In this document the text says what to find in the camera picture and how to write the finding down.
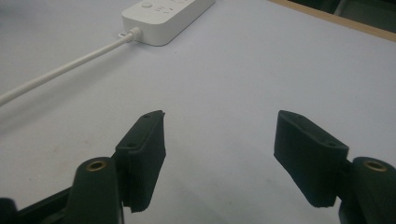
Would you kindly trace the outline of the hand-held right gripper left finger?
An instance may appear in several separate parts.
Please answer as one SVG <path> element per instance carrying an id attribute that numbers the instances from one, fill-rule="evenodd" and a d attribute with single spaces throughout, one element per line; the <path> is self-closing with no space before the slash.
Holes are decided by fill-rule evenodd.
<path id="1" fill-rule="evenodd" d="M 124 224 L 123 209 L 149 207 L 166 156 L 161 110 L 141 116 L 110 157 L 84 161 L 76 170 L 64 224 Z"/>

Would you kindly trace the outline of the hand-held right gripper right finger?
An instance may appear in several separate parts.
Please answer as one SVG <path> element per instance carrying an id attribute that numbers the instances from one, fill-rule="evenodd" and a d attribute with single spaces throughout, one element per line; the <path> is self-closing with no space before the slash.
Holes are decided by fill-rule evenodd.
<path id="1" fill-rule="evenodd" d="M 369 157 L 347 159 L 348 146 L 308 118 L 277 115 L 275 158 L 308 202 L 332 207 L 341 224 L 396 224 L 396 168 Z"/>

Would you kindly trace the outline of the white power strip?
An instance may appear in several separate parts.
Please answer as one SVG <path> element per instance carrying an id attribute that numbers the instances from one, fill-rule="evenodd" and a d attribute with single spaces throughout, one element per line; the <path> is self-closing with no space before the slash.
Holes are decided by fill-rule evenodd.
<path id="1" fill-rule="evenodd" d="M 168 44 L 216 0 L 142 0 L 121 12 L 124 30 L 135 40 L 159 47 Z"/>

